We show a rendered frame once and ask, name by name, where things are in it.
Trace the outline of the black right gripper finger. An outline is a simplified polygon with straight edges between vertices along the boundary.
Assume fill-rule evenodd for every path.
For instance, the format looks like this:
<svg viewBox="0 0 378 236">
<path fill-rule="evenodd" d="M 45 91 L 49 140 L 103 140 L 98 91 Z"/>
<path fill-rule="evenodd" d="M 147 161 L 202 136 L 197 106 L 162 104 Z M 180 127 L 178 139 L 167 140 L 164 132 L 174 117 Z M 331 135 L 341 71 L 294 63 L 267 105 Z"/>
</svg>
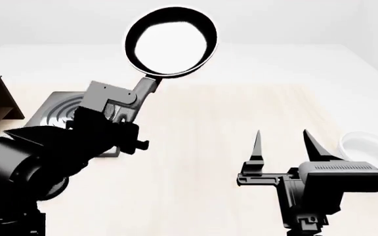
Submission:
<svg viewBox="0 0 378 236">
<path fill-rule="evenodd" d="M 253 145 L 253 151 L 250 159 L 243 163 L 241 173 L 242 174 L 260 174 L 264 166 L 264 159 L 262 155 L 261 145 L 261 132 L 258 130 L 255 143 Z"/>
<path fill-rule="evenodd" d="M 341 158 L 335 157 L 324 149 L 307 129 L 303 131 L 303 139 L 309 161 L 342 161 Z"/>
</svg>

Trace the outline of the black frying pan grey handle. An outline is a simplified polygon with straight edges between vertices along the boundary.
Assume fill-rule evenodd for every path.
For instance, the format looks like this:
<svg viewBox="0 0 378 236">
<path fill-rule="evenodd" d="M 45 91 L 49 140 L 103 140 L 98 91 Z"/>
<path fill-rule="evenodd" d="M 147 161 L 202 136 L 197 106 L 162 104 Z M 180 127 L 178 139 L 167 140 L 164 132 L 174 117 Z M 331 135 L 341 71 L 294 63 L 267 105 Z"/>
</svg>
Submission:
<svg viewBox="0 0 378 236">
<path fill-rule="evenodd" d="M 199 70 L 218 47 L 215 23 L 190 7 L 153 10 L 135 21 L 125 33 L 123 50 L 128 62 L 144 78 L 138 82 L 135 108 L 120 108 L 115 121 L 135 120 L 147 95 L 164 79 L 176 79 Z"/>
</svg>

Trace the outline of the white bowl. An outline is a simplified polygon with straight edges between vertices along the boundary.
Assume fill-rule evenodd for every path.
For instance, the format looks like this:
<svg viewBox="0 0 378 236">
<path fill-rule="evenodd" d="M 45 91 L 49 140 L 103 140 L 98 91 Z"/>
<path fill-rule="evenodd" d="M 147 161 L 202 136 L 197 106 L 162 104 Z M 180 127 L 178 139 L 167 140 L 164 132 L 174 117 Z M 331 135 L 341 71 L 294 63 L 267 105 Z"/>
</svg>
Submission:
<svg viewBox="0 0 378 236">
<path fill-rule="evenodd" d="M 378 135 L 364 131 L 345 133 L 337 147 L 343 159 L 365 161 L 378 168 Z"/>
</svg>

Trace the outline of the grey square stove burner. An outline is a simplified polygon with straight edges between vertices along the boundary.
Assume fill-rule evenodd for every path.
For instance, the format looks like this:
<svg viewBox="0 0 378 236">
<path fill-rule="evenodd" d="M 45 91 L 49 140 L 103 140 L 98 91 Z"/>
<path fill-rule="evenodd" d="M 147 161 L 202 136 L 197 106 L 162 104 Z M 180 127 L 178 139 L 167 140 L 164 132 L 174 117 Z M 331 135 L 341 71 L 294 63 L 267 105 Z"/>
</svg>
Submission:
<svg viewBox="0 0 378 236">
<path fill-rule="evenodd" d="M 43 125 L 65 129 L 66 122 L 74 119 L 74 112 L 82 101 L 83 95 L 84 92 L 52 92 L 24 126 Z M 109 121 L 113 121 L 119 110 L 119 106 L 108 104 L 104 110 L 104 115 Z M 119 153 L 119 148 L 114 146 L 97 157 L 116 158 L 119 157 Z"/>
</svg>

